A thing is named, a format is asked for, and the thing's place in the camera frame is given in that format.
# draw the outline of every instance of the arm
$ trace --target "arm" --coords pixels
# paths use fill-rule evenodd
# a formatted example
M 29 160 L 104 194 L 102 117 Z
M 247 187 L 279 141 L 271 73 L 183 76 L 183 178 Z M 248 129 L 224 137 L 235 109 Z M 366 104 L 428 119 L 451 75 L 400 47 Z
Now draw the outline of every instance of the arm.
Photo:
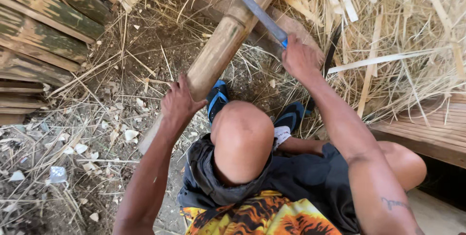
M 365 234 L 423 234 L 408 199 L 374 136 L 356 112 L 327 84 L 320 60 L 296 36 L 288 38 L 283 66 L 310 93 L 331 142 L 349 167 L 356 214 Z
M 113 234 L 154 234 L 152 226 L 164 198 L 172 148 L 206 102 L 193 101 L 185 75 L 179 76 L 179 83 L 171 84 L 162 99 L 164 118 L 126 188 L 116 213 Z

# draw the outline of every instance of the tattoo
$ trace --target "tattoo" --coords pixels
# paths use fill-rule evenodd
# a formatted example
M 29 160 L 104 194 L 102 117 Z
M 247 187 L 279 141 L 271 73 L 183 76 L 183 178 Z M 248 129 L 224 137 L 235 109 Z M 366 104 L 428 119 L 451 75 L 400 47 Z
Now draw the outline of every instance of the tattoo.
M 384 197 L 381 197 L 382 199 L 382 202 L 385 200 L 387 202 L 387 207 L 388 207 L 388 210 L 391 210 L 393 206 L 401 206 L 403 208 L 406 208 L 406 209 L 409 209 L 411 211 L 411 207 L 404 203 L 404 202 L 399 202 L 399 201 L 389 201 L 388 199 L 384 198 Z
M 421 230 L 421 228 L 419 228 L 419 226 L 417 226 L 415 232 L 416 232 L 416 235 L 425 235 L 424 232 Z

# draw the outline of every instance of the black shorts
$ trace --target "black shorts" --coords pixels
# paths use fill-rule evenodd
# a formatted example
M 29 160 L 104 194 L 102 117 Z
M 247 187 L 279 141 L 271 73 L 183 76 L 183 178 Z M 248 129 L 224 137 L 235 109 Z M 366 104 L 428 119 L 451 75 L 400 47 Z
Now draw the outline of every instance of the black shorts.
M 291 158 L 269 156 L 258 178 L 237 187 L 224 187 L 213 172 L 210 135 L 191 145 L 184 167 L 183 187 L 178 193 L 182 208 L 217 208 L 275 190 L 295 202 L 308 199 L 344 234 L 360 233 L 348 179 L 348 164 L 330 143 L 323 157 L 301 154 Z

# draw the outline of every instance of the white sock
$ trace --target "white sock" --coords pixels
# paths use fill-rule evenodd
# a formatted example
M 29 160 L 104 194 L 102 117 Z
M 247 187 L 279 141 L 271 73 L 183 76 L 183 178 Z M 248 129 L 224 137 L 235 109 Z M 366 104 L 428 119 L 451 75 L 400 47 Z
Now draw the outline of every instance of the white sock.
M 275 128 L 274 137 L 276 138 L 274 151 L 277 150 L 278 146 L 291 137 L 291 130 L 288 126 L 280 126 Z

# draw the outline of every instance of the right hand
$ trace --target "right hand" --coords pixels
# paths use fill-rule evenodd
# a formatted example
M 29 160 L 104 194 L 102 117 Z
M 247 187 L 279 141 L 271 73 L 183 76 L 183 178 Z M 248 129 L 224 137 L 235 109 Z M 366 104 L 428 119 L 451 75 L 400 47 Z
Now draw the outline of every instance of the right hand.
M 288 36 L 287 49 L 282 53 L 283 67 L 298 81 L 310 72 L 320 72 L 323 59 L 310 46 L 303 44 L 301 39 L 296 39 L 295 34 Z

